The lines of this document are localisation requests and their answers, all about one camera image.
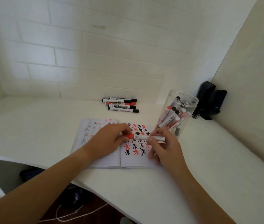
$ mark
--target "lined notebook page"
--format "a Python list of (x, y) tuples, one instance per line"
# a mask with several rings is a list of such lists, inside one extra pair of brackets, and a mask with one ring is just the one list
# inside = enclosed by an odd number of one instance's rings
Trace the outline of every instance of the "lined notebook page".
[[(85, 145), (103, 126), (113, 123), (119, 123), (119, 121), (113, 119), (90, 118), (81, 120), (78, 128), (77, 141), (71, 153)], [(119, 168), (120, 166), (120, 150), (118, 148), (113, 153), (96, 159), (87, 168)]]
[[(127, 123), (133, 134), (150, 135), (152, 127)], [(148, 145), (147, 140), (129, 140), (120, 145), (121, 167), (126, 168), (141, 168), (141, 167), (156, 167), (154, 161), (149, 160), (148, 154), (151, 150), (151, 145)]]

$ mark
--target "floor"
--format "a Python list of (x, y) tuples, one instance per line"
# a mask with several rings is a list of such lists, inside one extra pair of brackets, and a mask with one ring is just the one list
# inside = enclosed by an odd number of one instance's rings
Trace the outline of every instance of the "floor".
[[(89, 212), (92, 212), (96, 210), (97, 208), (101, 207), (102, 205), (106, 204), (104, 200), (102, 200), (100, 197), (93, 195), (92, 199), (86, 203), (77, 213), (70, 215), (68, 217), (62, 218), (61, 220), (68, 220), (74, 217), (77, 217), (79, 215), (83, 215)], [(41, 218), (41, 220), (44, 219), (52, 219), (55, 218), (55, 212), (56, 209), (59, 207), (60, 202), (59, 199), (57, 199), (51, 207), (48, 209), (48, 211), (44, 214), (44, 216)], [(67, 214), (70, 214), (74, 212), (73, 210), (63, 209), (62, 207), (59, 208), (57, 216), (64, 216)], [(124, 217), (122, 213), (120, 213), (118, 210), (113, 208), (111, 205), (106, 205), (105, 207), (102, 207), (100, 210), (86, 215), (84, 217), (80, 217), (71, 221), (66, 222), (67, 224), (84, 224), (84, 223), (91, 223), (91, 224), (106, 224), (106, 223), (112, 223), (112, 224), (118, 224), (121, 220), (121, 218)], [(43, 223), (48, 224), (55, 224), (55, 223), (62, 223), (58, 220), (52, 220), (47, 221)]]

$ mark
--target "person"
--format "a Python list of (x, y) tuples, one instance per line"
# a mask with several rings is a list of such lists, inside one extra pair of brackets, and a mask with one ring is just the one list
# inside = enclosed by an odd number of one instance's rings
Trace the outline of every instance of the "person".
[[(0, 198), (0, 223), (37, 223), (67, 185), (92, 161), (117, 149), (130, 134), (130, 127), (109, 124), (83, 147)], [(207, 194), (187, 168), (178, 140), (167, 128), (154, 130), (151, 135), (164, 135), (165, 144), (149, 137), (152, 146), (149, 159), (161, 162), (178, 184), (199, 223), (235, 223)]]

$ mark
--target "table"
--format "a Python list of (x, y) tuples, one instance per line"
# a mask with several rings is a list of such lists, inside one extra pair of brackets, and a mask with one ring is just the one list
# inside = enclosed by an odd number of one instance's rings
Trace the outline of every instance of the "table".
[[(108, 111), (99, 101), (7, 96), (0, 100), (0, 159), (47, 169), (69, 155), (79, 122), (117, 118), (154, 126), (162, 105)], [(237, 223), (264, 223), (264, 162), (214, 121), (191, 119), (179, 140), (202, 187)], [(196, 223), (164, 169), (86, 169), (73, 181), (137, 223)]]

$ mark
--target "hand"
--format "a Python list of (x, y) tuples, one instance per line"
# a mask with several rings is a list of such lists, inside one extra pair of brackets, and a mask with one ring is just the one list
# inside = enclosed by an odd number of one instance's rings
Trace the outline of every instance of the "hand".
[(183, 152), (180, 143), (167, 127), (155, 129), (151, 136), (161, 136), (161, 134), (165, 137), (165, 144), (159, 143), (153, 137), (148, 138), (152, 146), (148, 157), (155, 159), (156, 163), (161, 162), (163, 167), (175, 178), (188, 170)]
[(129, 139), (119, 136), (119, 133), (131, 134), (131, 129), (126, 123), (108, 124), (100, 129), (82, 148), (95, 160), (102, 156), (107, 156), (117, 149), (117, 147)]

